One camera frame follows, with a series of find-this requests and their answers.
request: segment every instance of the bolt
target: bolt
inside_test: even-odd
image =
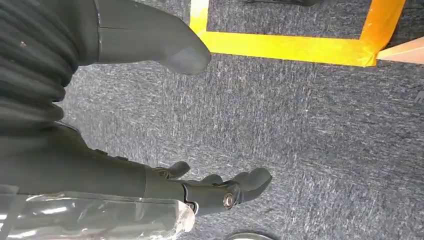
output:
[[[233,194],[229,192],[224,196],[224,207],[226,209],[230,209],[233,207],[233,204],[234,204]]]

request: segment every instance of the plastic wrap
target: plastic wrap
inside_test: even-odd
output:
[[[193,211],[175,200],[16,192],[0,187],[2,240],[175,240],[195,222]]]
[[[207,31],[210,0],[192,0],[190,27],[212,53],[350,66],[375,66],[405,0],[372,0],[360,39]]]

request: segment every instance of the orange tape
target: orange tape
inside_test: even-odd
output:
[[[350,66],[375,66],[405,0],[373,0],[360,39],[207,31],[209,0],[191,0],[190,27],[213,53]]]

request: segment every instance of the carpet floor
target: carpet floor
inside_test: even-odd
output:
[[[149,0],[189,19],[189,0]],[[370,0],[310,7],[210,0],[208,29],[358,38]],[[408,0],[390,46],[424,36]],[[187,178],[255,167],[274,180],[231,212],[199,217],[183,240],[262,232],[278,240],[424,238],[424,65],[351,67],[214,54],[185,76],[155,62],[82,67],[60,105],[90,147]]]

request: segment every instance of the prosthetic hand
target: prosthetic hand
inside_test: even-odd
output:
[[[0,0],[0,185],[23,195],[79,192],[178,200],[198,216],[256,199],[264,168],[229,181],[177,180],[190,167],[151,168],[87,147],[52,104],[80,65],[157,61],[183,74],[211,59],[177,17],[129,0]]]

